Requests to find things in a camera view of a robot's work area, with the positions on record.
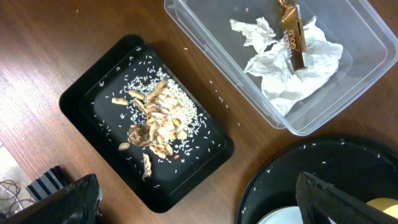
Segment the black rectangular tray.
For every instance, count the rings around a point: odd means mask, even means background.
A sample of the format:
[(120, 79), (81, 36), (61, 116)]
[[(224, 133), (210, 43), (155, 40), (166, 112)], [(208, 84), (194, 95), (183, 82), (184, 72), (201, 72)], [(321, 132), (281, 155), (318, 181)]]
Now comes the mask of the black rectangular tray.
[[(133, 104), (115, 105), (112, 98), (129, 100), (131, 89), (148, 94), (162, 78), (181, 90), (193, 105), (187, 138), (172, 141), (173, 154), (164, 159), (148, 147), (130, 145), (120, 151), (130, 126), (146, 119)], [(172, 208), (234, 152), (234, 142), (226, 131), (138, 35), (124, 36), (107, 51), (62, 94), (60, 109), (156, 213)]]

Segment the round black serving tray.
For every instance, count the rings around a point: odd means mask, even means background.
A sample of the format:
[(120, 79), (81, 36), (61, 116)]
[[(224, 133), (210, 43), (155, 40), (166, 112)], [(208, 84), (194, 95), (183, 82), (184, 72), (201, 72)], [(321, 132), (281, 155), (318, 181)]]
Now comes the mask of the round black serving tray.
[(316, 136), (262, 165), (241, 197), (235, 222), (257, 223), (277, 208), (295, 206), (302, 171), (362, 202), (397, 198), (397, 150), (357, 136)]

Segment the grey plate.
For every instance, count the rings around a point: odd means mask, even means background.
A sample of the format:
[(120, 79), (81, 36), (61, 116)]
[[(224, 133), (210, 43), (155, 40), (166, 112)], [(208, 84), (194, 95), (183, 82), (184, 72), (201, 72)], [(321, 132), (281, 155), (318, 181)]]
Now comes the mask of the grey plate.
[(303, 224), (298, 206), (275, 209), (263, 216), (257, 224)]

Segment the food scraps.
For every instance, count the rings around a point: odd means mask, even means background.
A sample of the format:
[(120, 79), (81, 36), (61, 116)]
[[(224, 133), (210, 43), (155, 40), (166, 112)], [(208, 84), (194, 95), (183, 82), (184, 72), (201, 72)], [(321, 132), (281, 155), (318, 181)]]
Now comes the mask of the food scraps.
[(106, 140), (155, 188), (176, 184), (226, 144), (154, 52), (134, 47), (85, 95)]

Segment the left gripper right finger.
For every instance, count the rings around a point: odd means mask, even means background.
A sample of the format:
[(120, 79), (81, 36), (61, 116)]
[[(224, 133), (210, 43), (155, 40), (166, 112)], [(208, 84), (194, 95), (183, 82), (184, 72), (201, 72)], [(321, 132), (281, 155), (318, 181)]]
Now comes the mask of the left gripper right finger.
[(298, 175), (295, 195), (304, 224), (396, 224), (397, 219), (308, 172)]

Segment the yellow bowl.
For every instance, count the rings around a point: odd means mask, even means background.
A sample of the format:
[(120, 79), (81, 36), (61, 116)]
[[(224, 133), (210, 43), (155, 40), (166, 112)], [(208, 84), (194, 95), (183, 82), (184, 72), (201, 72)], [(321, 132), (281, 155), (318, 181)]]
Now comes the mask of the yellow bowl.
[(394, 218), (398, 218), (398, 200), (391, 198), (375, 198), (368, 201), (367, 204)]

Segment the white tissue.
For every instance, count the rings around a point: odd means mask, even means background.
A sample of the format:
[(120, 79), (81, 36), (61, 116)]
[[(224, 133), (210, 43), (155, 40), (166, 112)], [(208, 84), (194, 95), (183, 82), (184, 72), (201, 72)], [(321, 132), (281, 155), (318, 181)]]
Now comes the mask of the white tissue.
[(298, 101), (310, 96), (337, 72), (343, 46), (328, 41), (312, 17), (303, 27), (306, 38), (306, 68), (294, 71), (283, 40), (256, 53), (245, 73), (261, 77), (261, 91), (276, 110), (285, 116)]

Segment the clear plastic bin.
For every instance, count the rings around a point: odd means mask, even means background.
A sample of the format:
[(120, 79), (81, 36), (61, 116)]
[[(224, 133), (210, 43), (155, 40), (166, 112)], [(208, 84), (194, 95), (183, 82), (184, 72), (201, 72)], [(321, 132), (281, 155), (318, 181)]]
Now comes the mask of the clear plastic bin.
[(280, 31), (275, 1), (166, 0), (167, 14), (191, 38), (240, 94), (274, 128), (307, 136), (342, 112), (397, 63), (397, 37), (368, 1), (298, 0), (304, 21), (316, 18), (327, 40), (343, 46), (338, 71), (282, 116), (262, 94), (261, 79), (244, 73), (254, 56), (230, 20), (265, 18)]

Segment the small tissue piece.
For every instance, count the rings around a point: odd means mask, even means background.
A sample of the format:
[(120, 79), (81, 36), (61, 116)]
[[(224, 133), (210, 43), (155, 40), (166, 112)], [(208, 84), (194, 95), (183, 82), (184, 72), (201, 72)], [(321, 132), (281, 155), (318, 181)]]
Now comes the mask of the small tissue piece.
[(243, 45), (245, 47), (253, 46), (258, 54), (265, 52), (268, 46), (278, 43), (274, 30), (264, 17), (257, 18), (255, 24), (239, 22), (235, 19), (230, 19), (229, 22), (233, 31), (240, 32), (245, 36), (246, 41)]

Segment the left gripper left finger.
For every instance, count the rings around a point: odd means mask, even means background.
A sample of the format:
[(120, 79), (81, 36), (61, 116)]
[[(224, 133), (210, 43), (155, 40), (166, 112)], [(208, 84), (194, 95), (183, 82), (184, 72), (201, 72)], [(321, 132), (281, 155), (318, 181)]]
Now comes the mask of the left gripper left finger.
[(88, 174), (28, 208), (1, 220), (1, 224), (98, 223), (100, 185)]

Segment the striped object off table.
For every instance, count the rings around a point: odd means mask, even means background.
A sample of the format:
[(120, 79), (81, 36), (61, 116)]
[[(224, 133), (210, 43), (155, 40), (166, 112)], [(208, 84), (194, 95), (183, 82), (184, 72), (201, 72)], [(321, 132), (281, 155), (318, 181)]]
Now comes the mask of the striped object off table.
[(64, 174), (60, 166), (55, 166), (35, 179), (25, 187), (29, 195), (36, 201), (54, 194), (70, 184), (70, 179)]

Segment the small bottle with white cap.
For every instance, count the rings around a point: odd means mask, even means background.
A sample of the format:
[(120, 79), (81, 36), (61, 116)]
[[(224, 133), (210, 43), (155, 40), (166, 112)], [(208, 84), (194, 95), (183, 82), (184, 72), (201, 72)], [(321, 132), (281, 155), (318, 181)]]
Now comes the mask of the small bottle with white cap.
[(307, 46), (300, 6), (294, 0), (278, 0), (279, 24), (294, 71), (306, 68)]

